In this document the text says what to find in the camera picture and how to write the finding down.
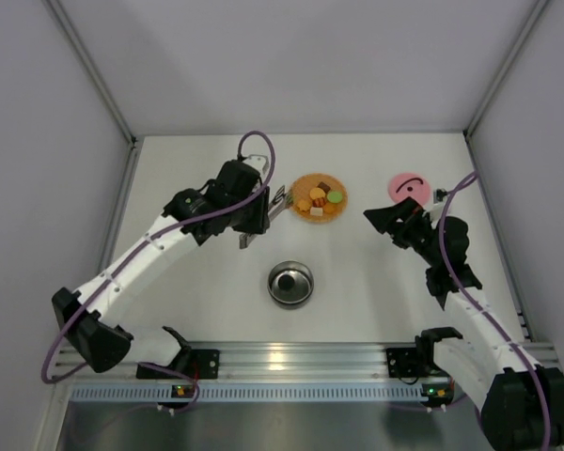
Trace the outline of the stainless steel tongs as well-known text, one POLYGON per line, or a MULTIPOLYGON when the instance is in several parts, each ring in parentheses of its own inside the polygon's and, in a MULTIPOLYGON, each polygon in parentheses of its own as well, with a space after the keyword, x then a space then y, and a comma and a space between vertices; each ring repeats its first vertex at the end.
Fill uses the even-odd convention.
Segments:
POLYGON ((282 185, 270 199, 268 206, 260 203, 253 210, 252 223, 248 230, 243 231, 239 237, 239 248, 246 249, 257 237, 264 235, 271 227, 273 221, 292 204, 292 194, 282 185))

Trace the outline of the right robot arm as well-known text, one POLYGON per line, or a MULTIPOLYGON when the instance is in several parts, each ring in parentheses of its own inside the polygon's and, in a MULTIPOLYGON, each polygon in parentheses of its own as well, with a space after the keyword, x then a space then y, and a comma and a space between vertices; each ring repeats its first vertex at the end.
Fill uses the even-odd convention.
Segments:
POLYGON ((411 197, 365 210, 377 232, 428 264, 427 289, 450 324, 415 339, 422 366, 446 373, 478 410, 495 450, 548 450, 564 445, 564 374, 545 367, 512 338, 486 301, 467 262, 467 223, 438 222, 411 197))

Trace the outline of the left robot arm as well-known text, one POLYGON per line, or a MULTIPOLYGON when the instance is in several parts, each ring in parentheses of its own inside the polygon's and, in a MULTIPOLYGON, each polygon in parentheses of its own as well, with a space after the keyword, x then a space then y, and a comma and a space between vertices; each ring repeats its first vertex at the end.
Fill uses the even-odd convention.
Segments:
POLYGON ((155 373, 181 372, 190 347, 171 326, 142 336, 122 321, 142 292, 179 259, 231 228, 262 234, 273 169, 264 155, 225 162, 217 177, 200 189, 177 192, 150 228, 119 259, 75 290, 61 288, 52 298, 58 338, 67 340, 82 365, 104 373, 124 362, 153 365, 155 373))

